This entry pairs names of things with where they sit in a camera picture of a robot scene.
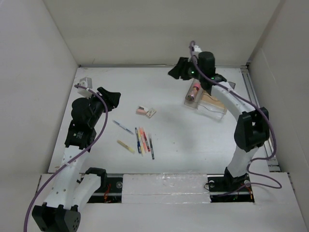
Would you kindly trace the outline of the pink capped pencil tube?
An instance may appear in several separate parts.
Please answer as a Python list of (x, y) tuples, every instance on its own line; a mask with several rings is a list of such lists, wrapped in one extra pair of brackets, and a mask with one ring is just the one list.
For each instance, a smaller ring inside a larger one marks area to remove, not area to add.
[(200, 90), (201, 85), (199, 83), (195, 83), (191, 89), (189, 90), (186, 99), (188, 101), (194, 101), (196, 99), (197, 93)]

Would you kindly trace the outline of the white boxed eraser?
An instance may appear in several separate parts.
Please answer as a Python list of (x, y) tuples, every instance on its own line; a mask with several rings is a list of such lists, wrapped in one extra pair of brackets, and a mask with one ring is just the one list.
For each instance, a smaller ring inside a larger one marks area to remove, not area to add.
[(156, 113), (156, 110), (154, 108), (149, 109), (149, 111), (147, 112), (146, 116), (148, 118), (152, 118), (154, 116), (154, 114)]

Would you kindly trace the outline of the orange yellow highlighter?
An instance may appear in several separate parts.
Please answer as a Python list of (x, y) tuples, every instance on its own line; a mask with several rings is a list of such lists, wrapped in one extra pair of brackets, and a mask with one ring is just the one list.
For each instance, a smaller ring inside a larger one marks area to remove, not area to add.
[(141, 143), (141, 153), (144, 156), (148, 152), (148, 150), (147, 150), (146, 143), (144, 141), (140, 128), (138, 128), (138, 135), (139, 135), (139, 140)]

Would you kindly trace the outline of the red pen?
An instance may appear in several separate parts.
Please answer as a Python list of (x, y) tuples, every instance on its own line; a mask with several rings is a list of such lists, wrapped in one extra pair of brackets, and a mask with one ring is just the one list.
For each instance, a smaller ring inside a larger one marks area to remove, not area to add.
[(146, 144), (147, 150), (148, 150), (148, 152), (150, 152), (151, 151), (150, 150), (150, 146), (148, 144), (147, 136), (146, 136), (146, 133), (145, 133), (144, 129), (142, 129), (142, 134), (143, 134), (143, 137), (144, 137), (144, 140), (145, 140), (145, 144)]

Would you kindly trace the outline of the black clear pen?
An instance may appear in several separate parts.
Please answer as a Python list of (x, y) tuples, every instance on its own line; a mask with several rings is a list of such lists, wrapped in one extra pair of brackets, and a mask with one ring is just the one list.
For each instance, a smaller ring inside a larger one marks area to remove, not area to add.
[(154, 155), (154, 147), (153, 147), (152, 135), (149, 133), (148, 137), (149, 137), (150, 151), (151, 151), (151, 155), (152, 155), (152, 160), (154, 160), (155, 159), (155, 155)]

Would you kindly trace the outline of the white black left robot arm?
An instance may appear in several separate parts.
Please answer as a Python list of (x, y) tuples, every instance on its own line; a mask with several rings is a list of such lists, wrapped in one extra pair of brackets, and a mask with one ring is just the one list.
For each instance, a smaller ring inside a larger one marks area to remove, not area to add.
[(42, 205), (30, 204), (27, 211), (42, 232), (75, 232), (81, 222), (81, 210), (95, 191), (107, 187), (104, 169), (89, 168), (80, 183), (80, 170), (91, 147), (102, 133), (95, 125), (102, 114), (117, 108), (121, 93), (109, 92), (99, 87), (96, 92), (77, 85), (84, 97), (73, 101), (71, 117), (65, 140), (65, 150), (60, 168), (48, 179), (53, 186)]

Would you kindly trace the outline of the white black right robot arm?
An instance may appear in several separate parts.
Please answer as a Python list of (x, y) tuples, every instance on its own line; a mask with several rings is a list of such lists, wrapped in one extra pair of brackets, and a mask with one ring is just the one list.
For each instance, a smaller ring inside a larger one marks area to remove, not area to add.
[(234, 140), (236, 150), (223, 178), (214, 182), (215, 187), (232, 191), (240, 187), (247, 177), (247, 167), (257, 150), (269, 139), (266, 123), (268, 111), (256, 110), (251, 104), (238, 98), (230, 83), (216, 73), (215, 58), (211, 52), (201, 52), (193, 58), (180, 57), (176, 66), (169, 71), (174, 79), (199, 81), (201, 88), (218, 99), (237, 121)]

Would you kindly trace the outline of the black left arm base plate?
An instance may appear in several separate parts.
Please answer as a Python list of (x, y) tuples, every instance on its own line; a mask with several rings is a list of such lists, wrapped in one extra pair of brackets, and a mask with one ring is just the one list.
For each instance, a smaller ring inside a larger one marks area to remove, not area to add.
[(105, 186), (96, 190), (88, 200), (88, 203), (121, 203), (122, 188), (122, 176), (108, 176)]

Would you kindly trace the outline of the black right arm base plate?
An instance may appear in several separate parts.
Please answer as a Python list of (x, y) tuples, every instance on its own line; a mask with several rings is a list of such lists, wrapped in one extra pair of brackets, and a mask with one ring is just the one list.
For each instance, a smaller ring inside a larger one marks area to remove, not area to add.
[(211, 203), (254, 203), (250, 180), (228, 185), (223, 176), (208, 177), (204, 189), (209, 191)]

